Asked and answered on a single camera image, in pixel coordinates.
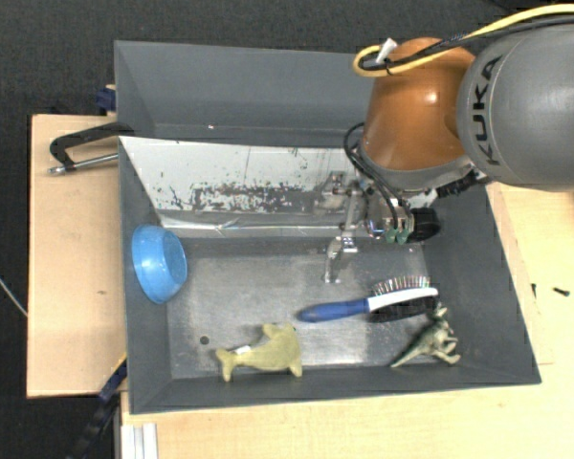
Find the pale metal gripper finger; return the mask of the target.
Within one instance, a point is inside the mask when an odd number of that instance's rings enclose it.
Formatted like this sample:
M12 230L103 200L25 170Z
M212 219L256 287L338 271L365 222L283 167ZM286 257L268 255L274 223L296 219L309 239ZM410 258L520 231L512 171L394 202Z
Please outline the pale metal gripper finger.
M341 272L348 267L358 252L354 237L339 236L333 239L326 249L323 281L340 283Z
M344 208L351 193L349 177L344 171L332 171L315 187L314 213L335 213Z

